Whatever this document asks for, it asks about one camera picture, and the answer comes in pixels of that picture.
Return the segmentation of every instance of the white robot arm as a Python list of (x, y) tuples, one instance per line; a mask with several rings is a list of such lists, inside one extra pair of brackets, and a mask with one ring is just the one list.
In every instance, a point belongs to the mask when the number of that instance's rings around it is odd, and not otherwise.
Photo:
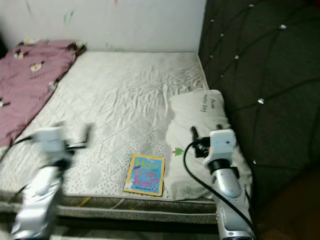
[[(220, 239), (254, 240), (254, 225), (249, 213), (246, 190), (238, 180), (235, 169), (231, 168), (231, 156), (236, 145), (234, 131), (214, 130), (210, 132), (210, 137), (203, 138), (199, 138), (195, 127), (192, 127), (191, 131), (193, 142), (184, 151), (184, 167), (193, 179), (213, 193)], [(210, 171), (212, 187), (206, 185), (188, 169), (186, 154), (191, 146), (195, 148), (197, 158), (207, 156), (203, 165)]]
[(23, 201), (11, 230), (13, 240), (48, 240), (55, 226), (57, 206), (61, 202), (64, 172), (70, 167), (77, 149), (87, 147), (91, 125), (85, 140), (67, 145), (62, 127), (39, 129), (27, 137), (39, 143), (47, 155), (48, 164), (42, 167), (23, 190)]

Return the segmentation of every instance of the dark tufted headboard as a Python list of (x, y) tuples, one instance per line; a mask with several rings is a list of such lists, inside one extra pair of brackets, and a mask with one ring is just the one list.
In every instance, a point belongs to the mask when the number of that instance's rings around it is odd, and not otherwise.
[(210, 88), (225, 98), (258, 206), (319, 167), (320, 9), (301, 0), (208, 0), (199, 56)]

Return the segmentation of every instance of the cable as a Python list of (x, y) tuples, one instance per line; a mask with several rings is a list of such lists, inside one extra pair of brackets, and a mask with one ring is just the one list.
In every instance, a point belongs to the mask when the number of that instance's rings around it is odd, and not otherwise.
[(4, 151), (4, 153), (0, 156), (0, 163), (4, 160), (6, 154), (9, 152), (9, 150), (14, 146), (14, 145), (17, 145), (19, 143), (22, 143), (24, 141), (27, 141), (27, 140), (31, 140), (33, 138), (32, 135), (29, 135), (29, 136), (26, 136), (24, 138), (21, 138), (20, 140), (12, 143), (12, 141), (10, 142), (8, 148)]
[(252, 222), (238, 209), (236, 208), (232, 203), (230, 203), (226, 198), (224, 198), (220, 193), (218, 193), (216, 190), (214, 190), (212, 187), (209, 185), (205, 184), (203, 181), (201, 181), (199, 178), (197, 178), (195, 175), (191, 173), (191, 171), (188, 169), (187, 164), (186, 164), (186, 155), (191, 146), (193, 146), (195, 142), (189, 143), (189, 145), (185, 148), (184, 153), (183, 153), (183, 165), (187, 173), (194, 179), (196, 180), (199, 184), (201, 184), (203, 187), (205, 187), (207, 190), (209, 190), (211, 193), (216, 195), (219, 199), (221, 199), (226, 205), (228, 205), (233, 211), (235, 211), (245, 222), (248, 224), (248, 226), (251, 228), (252, 232), (255, 233), (255, 227), (252, 224)]
[(247, 190), (244, 190), (244, 191), (245, 191), (245, 196), (246, 196), (246, 198), (248, 200), (248, 204), (249, 204), (249, 214), (254, 217), (255, 212), (254, 212), (254, 208), (252, 207), (251, 197), (249, 196)]
[(33, 138), (33, 135), (29, 135), (29, 136), (23, 137), (20, 140), (16, 141), (13, 145), (17, 145), (17, 144), (22, 143), (22, 142), (27, 141), (27, 140), (32, 140), (32, 138)]
[(26, 188), (27, 185), (24, 185), (22, 188), (20, 188), (19, 191), (17, 191), (9, 200), (8, 204), (11, 204), (11, 202)]

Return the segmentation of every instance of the book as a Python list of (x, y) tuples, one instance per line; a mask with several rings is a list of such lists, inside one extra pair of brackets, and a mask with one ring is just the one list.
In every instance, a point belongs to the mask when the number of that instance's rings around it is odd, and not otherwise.
[(161, 196), (164, 185), (165, 159), (133, 154), (123, 191)]

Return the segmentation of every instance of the white wall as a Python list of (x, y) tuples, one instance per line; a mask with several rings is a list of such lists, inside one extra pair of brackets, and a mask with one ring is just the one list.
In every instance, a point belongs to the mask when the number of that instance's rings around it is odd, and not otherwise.
[(0, 0), (9, 48), (24, 38), (75, 39), (90, 50), (199, 48), (206, 0)]

